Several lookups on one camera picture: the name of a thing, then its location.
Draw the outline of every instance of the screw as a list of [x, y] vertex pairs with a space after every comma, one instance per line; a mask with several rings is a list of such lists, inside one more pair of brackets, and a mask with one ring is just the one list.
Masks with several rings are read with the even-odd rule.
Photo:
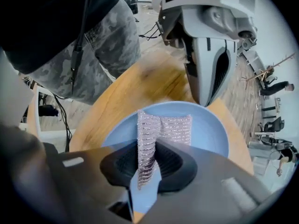
[[214, 18], [220, 19], [220, 14], [219, 13], [214, 13]]

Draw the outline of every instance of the black shirt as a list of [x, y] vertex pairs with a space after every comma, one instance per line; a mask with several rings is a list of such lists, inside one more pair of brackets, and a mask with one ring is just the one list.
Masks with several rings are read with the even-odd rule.
[[289, 161], [291, 162], [293, 160], [293, 152], [291, 151], [291, 149], [283, 149], [280, 151], [280, 153], [282, 154], [278, 160], [281, 160], [283, 157], [288, 157]]
[[272, 85], [271, 88], [275, 89], [276, 91], [281, 91], [285, 87], [287, 87], [288, 85], [289, 85], [288, 81], [283, 81], [283, 82], [279, 82], [279, 83], [276, 83], [276, 84]]
[[[92, 0], [85, 31], [119, 0]], [[76, 40], [84, 0], [0, 0], [0, 46], [14, 68], [28, 74]]]

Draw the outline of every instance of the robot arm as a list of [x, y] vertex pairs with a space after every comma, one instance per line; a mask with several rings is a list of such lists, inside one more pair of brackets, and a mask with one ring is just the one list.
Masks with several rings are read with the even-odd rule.
[[231, 78], [239, 39], [255, 39], [256, 0], [153, 0], [165, 45], [184, 48], [194, 100], [208, 106]]

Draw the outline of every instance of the round table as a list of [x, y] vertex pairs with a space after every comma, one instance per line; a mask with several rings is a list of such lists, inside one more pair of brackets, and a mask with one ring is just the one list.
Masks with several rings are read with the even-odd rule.
[[[123, 118], [148, 105], [170, 100], [194, 102], [184, 65], [165, 52], [148, 53], [94, 103], [73, 135], [70, 152], [100, 147]], [[244, 137], [227, 107], [217, 99], [208, 109], [228, 133], [229, 159], [253, 175]]]

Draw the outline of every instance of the decorative branch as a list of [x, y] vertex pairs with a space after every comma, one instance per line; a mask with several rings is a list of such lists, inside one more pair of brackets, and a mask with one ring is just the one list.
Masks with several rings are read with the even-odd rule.
[[269, 67], [268, 69], [264, 70], [263, 72], [261, 72], [261, 73], [258, 74], [258, 75], [255, 75], [255, 76], [253, 76], [253, 77], [251, 77], [251, 78], [245, 78], [245, 77], [242, 77], [242, 78], [245, 79], [246, 82], [248, 82], [249, 80], [252, 80], [252, 79], [254, 79], [254, 78], [258, 78], [258, 77], [260, 77], [260, 76], [263, 76], [263, 77], [262, 77], [262, 80], [263, 80], [263, 78], [265, 77], [265, 74], [268, 73], [268, 71], [270, 71], [271, 69], [273, 69], [273, 68], [276, 67], [276, 66], [279, 66], [281, 63], [285, 62], [285, 61], [288, 60], [288, 59], [293, 59], [293, 56], [294, 56], [294, 55], [295, 55], [295, 53], [291, 54], [290, 56], [288, 56], [288, 57], [286, 57], [285, 59], [283, 59], [281, 62], [278, 62], [277, 64], [275, 64], [275, 65]]

